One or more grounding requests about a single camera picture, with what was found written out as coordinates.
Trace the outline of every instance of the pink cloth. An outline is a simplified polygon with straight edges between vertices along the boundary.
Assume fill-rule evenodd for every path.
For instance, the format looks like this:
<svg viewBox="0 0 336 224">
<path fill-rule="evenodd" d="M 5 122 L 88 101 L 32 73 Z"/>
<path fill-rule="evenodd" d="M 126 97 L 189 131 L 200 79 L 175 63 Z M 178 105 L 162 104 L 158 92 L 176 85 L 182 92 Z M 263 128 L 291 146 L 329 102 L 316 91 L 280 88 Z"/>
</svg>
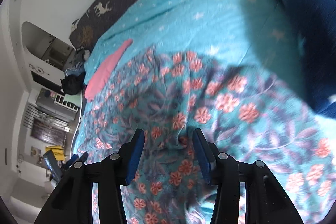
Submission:
<svg viewBox="0 0 336 224">
<path fill-rule="evenodd" d="M 85 98 L 88 99 L 88 101 L 92 101 L 96 94 L 101 92 L 101 90 L 104 88 L 106 82 L 111 76 L 112 71 L 115 69 L 125 50 L 132 44 L 132 42 L 132 39 L 125 40 L 119 49 L 109 55 L 100 64 L 98 70 L 90 79 L 85 90 Z"/>
</svg>

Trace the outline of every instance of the blue pillow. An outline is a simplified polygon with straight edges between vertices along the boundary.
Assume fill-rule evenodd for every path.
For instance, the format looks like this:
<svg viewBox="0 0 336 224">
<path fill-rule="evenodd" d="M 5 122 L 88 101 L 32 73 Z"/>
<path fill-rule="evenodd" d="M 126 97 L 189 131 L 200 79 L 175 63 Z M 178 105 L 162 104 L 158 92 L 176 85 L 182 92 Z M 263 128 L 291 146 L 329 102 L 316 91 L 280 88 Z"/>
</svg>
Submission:
<svg viewBox="0 0 336 224">
<path fill-rule="evenodd" d="M 336 118 L 336 2 L 280 1 L 298 30 L 308 103 L 316 113 Z"/>
</svg>

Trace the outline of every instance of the turquoise bedsheet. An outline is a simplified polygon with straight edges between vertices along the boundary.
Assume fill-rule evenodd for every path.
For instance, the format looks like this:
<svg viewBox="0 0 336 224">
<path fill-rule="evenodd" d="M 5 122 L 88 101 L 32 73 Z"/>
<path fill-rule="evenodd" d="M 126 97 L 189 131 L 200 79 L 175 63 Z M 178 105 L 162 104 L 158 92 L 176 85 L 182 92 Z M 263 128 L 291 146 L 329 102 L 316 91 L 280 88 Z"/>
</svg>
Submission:
<svg viewBox="0 0 336 224">
<path fill-rule="evenodd" d="M 82 124 L 78 152 L 89 152 L 87 163 L 117 152 L 136 128 L 145 131 L 135 179 L 122 187 L 128 223 L 210 222 L 216 187 L 202 179 L 192 146 L 195 128 L 239 161 L 262 159 L 305 224 L 321 220 L 335 201 L 333 153 L 314 113 L 258 67 L 223 66 L 192 51 L 158 54 L 153 46 L 111 74 Z M 98 194 L 94 185 L 94 224 Z"/>
<path fill-rule="evenodd" d="M 223 64 L 263 65 L 303 97 L 295 37 L 276 0 L 139 0 L 98 40 L 85 83 L 131 38 L 118 67 L 154 43 L 158 53 L 190 49 Z"/>
</svg>

